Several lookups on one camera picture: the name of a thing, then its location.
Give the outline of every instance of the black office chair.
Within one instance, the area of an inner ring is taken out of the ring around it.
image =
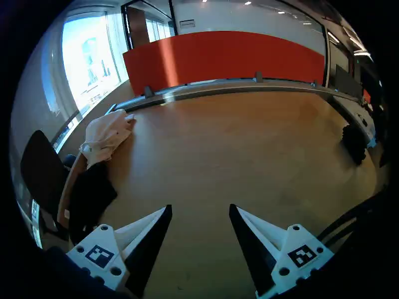
[[[68,232],[57,222],[58,204],[75,159],[75,156],[68,155],[65,165],[44,133],[36,131],[26,145],[20,164],[21,175],[30,195],[52,216],[58,230],[47,232],[63,240],[68,239]]]

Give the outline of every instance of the red divider panel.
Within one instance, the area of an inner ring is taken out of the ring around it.
[[[185,83],[226,78],[265,78],[323,83],[323,55],[278,37],[239,31],[182,34],[123,54],[136,95]]]

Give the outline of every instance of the table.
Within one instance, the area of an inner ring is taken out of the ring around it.
[[[346,121],[316,94],[221,94],[134,114],[133,135],[108,162],[118,197],[101,222],[117,229],[172,205],[145,298],[254,297],[230,203],[317,235],[374,193],[369,155],[355,167],[340,144]]]

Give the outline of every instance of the white cloth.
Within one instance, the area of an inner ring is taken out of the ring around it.
[[[87,169],[111,159],[114,150],[132,133],[133,114],[119,109],[92,120],[86,128],[86,140],[80,151],[87,158]]]

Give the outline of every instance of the ceiling light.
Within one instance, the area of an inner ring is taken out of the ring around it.
[[[362,46],[362,44],[360,44],[358,41],[356,41],[354,38],[350,37],[349,38],[356,46],[358,46],[360,49],[362,49],[363,51],[365,51],[366,49]]]
[[[368,52],[353,53],[354,56],[370,56]]]
[[[331,36],[337,43],[340,43],[340,41],[331,32],[328,32],[328,35]]]

